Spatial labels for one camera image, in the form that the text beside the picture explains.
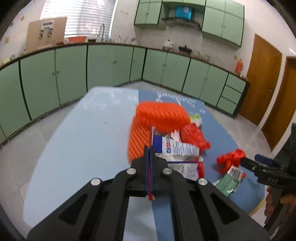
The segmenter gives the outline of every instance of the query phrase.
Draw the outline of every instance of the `green packet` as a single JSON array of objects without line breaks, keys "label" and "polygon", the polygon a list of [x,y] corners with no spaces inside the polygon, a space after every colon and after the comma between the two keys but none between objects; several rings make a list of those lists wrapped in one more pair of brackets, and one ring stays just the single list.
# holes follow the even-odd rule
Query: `green packet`
[{"label": "green packet", "polygon": [[220,179],[216,184],[216,188],[228,197],[232,192],[235,192],[242,180],[243,171],[232,166],[227,174]]}]

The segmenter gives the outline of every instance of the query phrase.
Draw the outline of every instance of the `light blue table surface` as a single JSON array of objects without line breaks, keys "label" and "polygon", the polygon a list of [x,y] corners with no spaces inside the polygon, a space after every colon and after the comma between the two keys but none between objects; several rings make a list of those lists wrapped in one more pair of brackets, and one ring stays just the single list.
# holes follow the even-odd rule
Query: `light blue table surface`
[{"label": "light blue table surface", "polygon": [[[95,87],[75,106],[48,142],[35,167],[27,191],[23,220],[34,227],[92,178],[113,178],[129,168],[128,136],[136,105],[142,101],[175,102],[191,114],[198,113],[211,149],[204,154],[205,177],[221,178],[216,158],[237,149],[226,130],[202,101],[151,91]],[[252,172],[230,199],[250,213],[264,198],[264,186]],[[130,198],[124,240],[173,240],[168,199],[152,202]]]}]

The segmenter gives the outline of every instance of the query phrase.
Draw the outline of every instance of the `window blinds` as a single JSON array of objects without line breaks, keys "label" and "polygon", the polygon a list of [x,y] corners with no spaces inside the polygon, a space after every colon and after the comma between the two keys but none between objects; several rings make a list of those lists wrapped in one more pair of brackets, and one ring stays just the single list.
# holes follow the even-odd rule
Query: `window blinds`
[{"label": "window blinds", "polygon": [[116,0],[46,0],[41,19],[67,17],[65,36],[98,34],[111,31]]}]

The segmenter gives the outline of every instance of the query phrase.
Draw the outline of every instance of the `countertop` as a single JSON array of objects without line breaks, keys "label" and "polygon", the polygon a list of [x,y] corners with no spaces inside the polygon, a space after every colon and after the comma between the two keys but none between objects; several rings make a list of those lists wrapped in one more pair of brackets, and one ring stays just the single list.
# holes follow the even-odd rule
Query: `countertop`
[{"label": "countertop", "polygon": [[181,53],[175,53],[175,52],[171,52],[171,51],[166,51],[166,50],[163,50],[163,49],[158,49],[158,48],[151,48],[151,47],[145,47],[145,46],[141,46],[141,45],[131,45],[131,44],[123,44],[123,43],[69,43],[69,44],[62,44],[62,45],[56,45],[56,46],[52,46],[52,47],[46,47],[46,48],[42,48],[42,49],[39,49],[39,50],[36,50],[36,51],[33,51],[33,52],[30,52],[30,53],[26,53],[24,55],[21,55],[21,56],[18,56],[17,58],[11,60],[10,62],[6,63],[6,64],[3,64],[0,66],[0,70],[4,69],[6,66],[14,63],[14,62],[17,62],[18,60],[20,59],[23,59],[23,58],[26,58],[26,57],[29,57],[31,55],[34,55],[34,54],[37,54],[37,53],[41,53],[41,52],[45,52],[45,51],[48,51],[48,50],[52,50],[52,49],[58,49],[58,48],[63,48],[63,47],[71,47],[71,46],[77,46],[77,45],[101,45],[101,44],[107,44],[107,45],[121,45],[121,46],[131,46],[131,47],[140,47],[140,48],[147,48],[147,49],[153,49],[153,50],[158,50],[158,51],[163,51],[163,52],[167,52],[167,53],[172,53],[172,54],[178,54],[178,55],[182,55],[184,57],[188,57],[188,58],[192,58],[192,59],[196,59],[196,60],[199,60],[201,62],[204,62],[206,64],[209,64],[209,65],[212,65],[212,66],[215,66],[217,68],[220,68],[226,72],[229,72],[230,74],[233,74],[235,75],[236,77],[242,79],[243,81],[246,81],[248,82],[245,78],[242,78],[242,77],[239,77],[237,76],[234,72],[232,71],[229,71],[221,66],[218,66],[216,64],[212,64],[212,63],[209,63],[207,61],[204,61],[200,58],[196,58],[196,57],[191,57],[191,56],[188,56],[188,55],[184,55],[184,54],[181,54]]}]

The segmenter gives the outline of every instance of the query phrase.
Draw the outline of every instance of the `blue handle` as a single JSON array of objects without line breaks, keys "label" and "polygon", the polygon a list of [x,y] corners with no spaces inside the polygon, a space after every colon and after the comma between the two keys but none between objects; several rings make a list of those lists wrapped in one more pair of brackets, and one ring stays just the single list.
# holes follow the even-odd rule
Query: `blue handle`
[{"label": "blue handle", "polygon": [[261,162],[262,164],[265,164],[267,166],[271,166],[274,161],[266,156],[262,156],[260,154],[256,154],[254,159],[258,162]]}]

